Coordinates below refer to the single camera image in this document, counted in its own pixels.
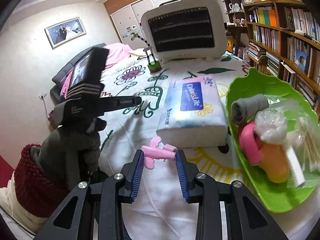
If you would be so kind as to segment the red knit sleeve forearm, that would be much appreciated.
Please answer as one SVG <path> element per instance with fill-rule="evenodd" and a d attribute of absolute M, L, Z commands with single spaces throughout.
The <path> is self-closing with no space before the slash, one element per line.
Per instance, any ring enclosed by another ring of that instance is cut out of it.
<path fill-rule="evenodd" d="M 49 142 L 25 146 L 14 179 L 20 205 L 36 217 L 48 218 L 71 191 L 66 151 Z"/>

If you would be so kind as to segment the grey gloved left hand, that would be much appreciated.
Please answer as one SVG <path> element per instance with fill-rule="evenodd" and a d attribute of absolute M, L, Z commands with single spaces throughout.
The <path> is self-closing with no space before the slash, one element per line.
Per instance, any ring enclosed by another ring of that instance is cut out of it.
<path fill-rule="evenodd" d="M 71 190 L 99 170 L 99 132 L 106 124 L 106 121 L 97 118 L 89 133 L 61 126 L 44 140 L 39 152 L 32 154 L 32 159 L 49 181 Z"/>

